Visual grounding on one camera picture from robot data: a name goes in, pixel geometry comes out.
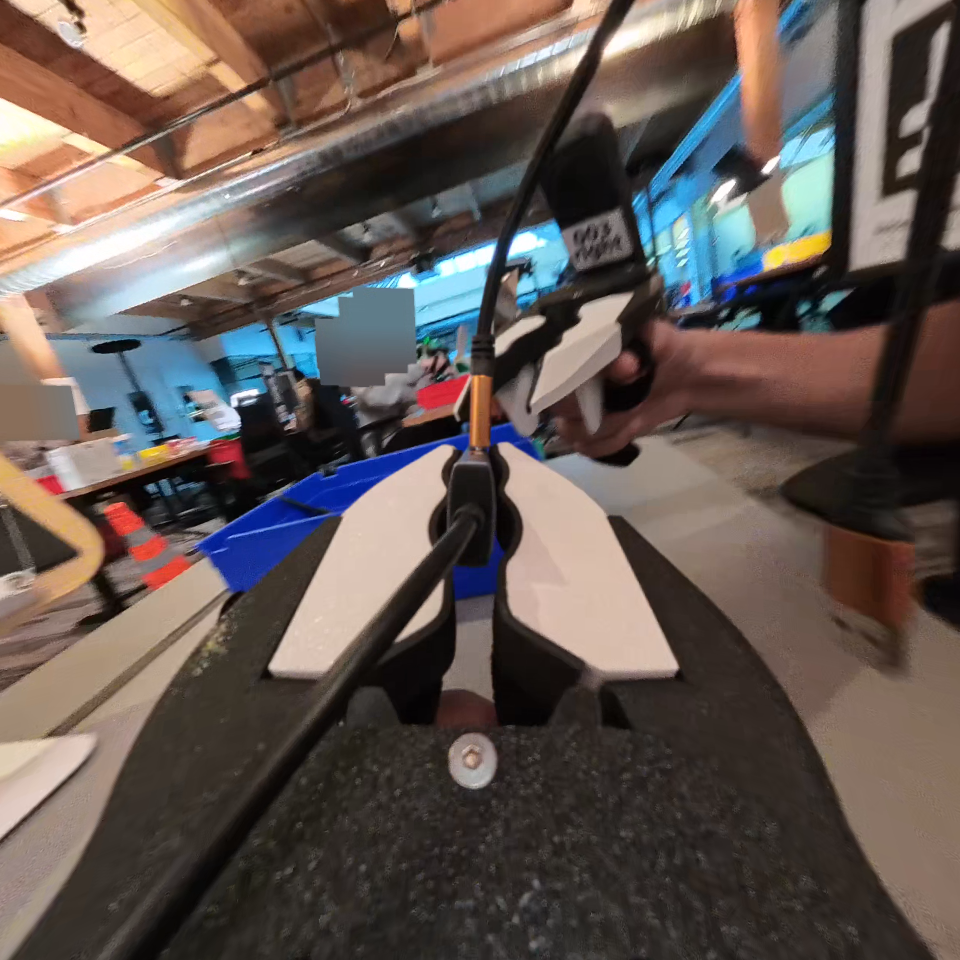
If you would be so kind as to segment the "blue plastic bin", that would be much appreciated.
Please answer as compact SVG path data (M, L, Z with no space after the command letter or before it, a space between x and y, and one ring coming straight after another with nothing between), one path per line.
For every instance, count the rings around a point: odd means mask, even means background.
M376 458L350 462L330 475L312 474L261 503L198 545L233 594L244 594L322 525L339 517L384 478L443 445L459 451L468 437L436 439Z

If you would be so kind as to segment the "white cardboard box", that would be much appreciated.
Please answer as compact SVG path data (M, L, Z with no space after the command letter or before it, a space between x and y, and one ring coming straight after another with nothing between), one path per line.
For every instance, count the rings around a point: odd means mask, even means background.
M65 491L106 482L123 472L115 438L95 438L46 451L46 462Z

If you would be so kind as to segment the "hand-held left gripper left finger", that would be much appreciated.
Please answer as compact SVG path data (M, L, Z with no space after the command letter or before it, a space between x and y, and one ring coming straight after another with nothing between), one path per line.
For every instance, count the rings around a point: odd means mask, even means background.
M426 558L446 510L445 470L459 453L450 443L434 447L346 509L270 659L270 678L324 678ZM447 576L362 681L386 692L403 723L434 721L455 652L454 615Z

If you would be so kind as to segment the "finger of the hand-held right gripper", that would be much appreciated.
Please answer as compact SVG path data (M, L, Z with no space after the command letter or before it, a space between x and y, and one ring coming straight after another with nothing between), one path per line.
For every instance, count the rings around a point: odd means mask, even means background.
M539 422L531 403L548 349L549 323L543 315L520 318L495 338L492 396L500 412L523 437L532 436Z
M619 318L633 294L611 294L579 309L574 325L544 354L529 398L532 412L543 412L610 365L622 349Z

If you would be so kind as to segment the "framed black white marker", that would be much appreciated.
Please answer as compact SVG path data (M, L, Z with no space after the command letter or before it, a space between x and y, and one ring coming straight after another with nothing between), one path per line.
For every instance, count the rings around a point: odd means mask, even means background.
M894 271L907 255L917 179L958 2L838 2L834 276Z

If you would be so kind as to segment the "silver air duct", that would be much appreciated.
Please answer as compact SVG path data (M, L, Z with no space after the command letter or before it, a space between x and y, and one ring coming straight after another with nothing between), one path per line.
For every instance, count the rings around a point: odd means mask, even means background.
M527 30L63 237L2 274L66 322L119 314L481 179L530 155L598 17Z

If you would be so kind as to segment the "red plastic bin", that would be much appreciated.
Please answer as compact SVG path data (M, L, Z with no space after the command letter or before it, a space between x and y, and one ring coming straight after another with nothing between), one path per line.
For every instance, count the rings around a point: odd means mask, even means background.
M470 384L470 375L464 374L431 383L416 392L416 403L423 411L432 411L456 405Z

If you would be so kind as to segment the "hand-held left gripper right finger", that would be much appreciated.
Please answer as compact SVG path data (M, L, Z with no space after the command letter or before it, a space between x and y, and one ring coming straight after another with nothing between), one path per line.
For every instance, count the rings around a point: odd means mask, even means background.
M680 665L625 548L632 528L545 463L500 443L493 702L542 726L570 690L670 682Z

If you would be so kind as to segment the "black floor lamp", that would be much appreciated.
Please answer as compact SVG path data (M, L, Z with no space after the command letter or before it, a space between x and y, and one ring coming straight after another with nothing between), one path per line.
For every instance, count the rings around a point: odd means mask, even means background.
M96 342L91 345L88 350L90 354L99 356L112 356L118 360L130 386L130 390L128 391L129 396L127 398L128 404L133 414L135 414L138 427L142 428L146 426L146 423L143 420L143 414L141 413L141 406L139 405L139 403L142 401L143 388L140 379L128 357L128 354L139 350L141 347L142 341L140 339L123 337L119 339Z

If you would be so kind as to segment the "grey USB hub with cable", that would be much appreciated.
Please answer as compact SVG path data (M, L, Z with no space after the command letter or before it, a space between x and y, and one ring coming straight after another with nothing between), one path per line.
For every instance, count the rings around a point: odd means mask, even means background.
M316 683L306 714L277 752L197 846L187 848L143 894L102 948L99 959L155 958L176 936L247 835L327 733L361 682L464 555L486 562L496 533L498 492L488 446L467 448L455 462L446 528L358 630Z

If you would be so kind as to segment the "wooden work table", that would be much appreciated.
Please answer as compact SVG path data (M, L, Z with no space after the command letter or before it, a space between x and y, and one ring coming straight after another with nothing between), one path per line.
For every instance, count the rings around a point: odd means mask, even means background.
M211 447L210 441L180 445L165 452L154 446L140 451L130 468L121 468L118 473L84 486L63 488L60 481L51 476L48 491L80 510L116 498L130 499L134 506L139 506L149 491L155 489L164 503L166 516L174 522L186 510L177 499L178 486L207 481Z

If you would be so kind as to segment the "orange traffic cone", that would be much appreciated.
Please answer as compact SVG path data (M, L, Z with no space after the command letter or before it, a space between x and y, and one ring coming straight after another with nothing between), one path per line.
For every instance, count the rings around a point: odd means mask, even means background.
M137 566L146 589L154 593L190 570L191 562L149 526L124 501L101 506L101 513L113 532L124 542L127 554Z

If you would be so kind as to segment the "person's right forearm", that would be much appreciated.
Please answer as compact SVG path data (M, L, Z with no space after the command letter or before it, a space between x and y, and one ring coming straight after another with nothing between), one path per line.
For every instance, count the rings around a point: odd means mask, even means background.
M678 334L672 417L694 414L852 439L866 426L886 324L847 333ZM959 305L926 314L894 419L897 443L958 441Z

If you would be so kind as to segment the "black cable orange plugs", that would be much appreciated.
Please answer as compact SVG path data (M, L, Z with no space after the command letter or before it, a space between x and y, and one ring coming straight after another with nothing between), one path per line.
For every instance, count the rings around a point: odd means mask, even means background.
M523 174L515 200L501 228L487 270L486 286L473 338L468 389L457 412L469 411L470 445L487 447L495 371L495 342L540 297L568 280L569 255L554 215L539 185L546 159L570 129L606 47L633 2L610 2L566 88L563 90ZM906 446L956 446L958 440L909 444L894 441L893 429L928 312L958 301L939 284L957 279L950 249L958 250L958 13L950 34L947 62L934 103L930 142L917 178L915 214L906 258L892 271L847 274L831 272L827 286L849 287L836 306L846 324L830 331L685 328L661 308L652 322L664 320L688 332L834 334L886 325L888 340L874 382L866 425L854 438L817 436L783 427L764 426L709 416L742 425L773 427L815 437L855 442L854 449L823 466L836 471L826 486L809 498L794 499L798 510L823 525L822 585L841 626L858 629L898 666L906 655L906 632L914 614L914 536L903 513L904 478L895 453ZM632 445L599 460L625 466L636 457Z

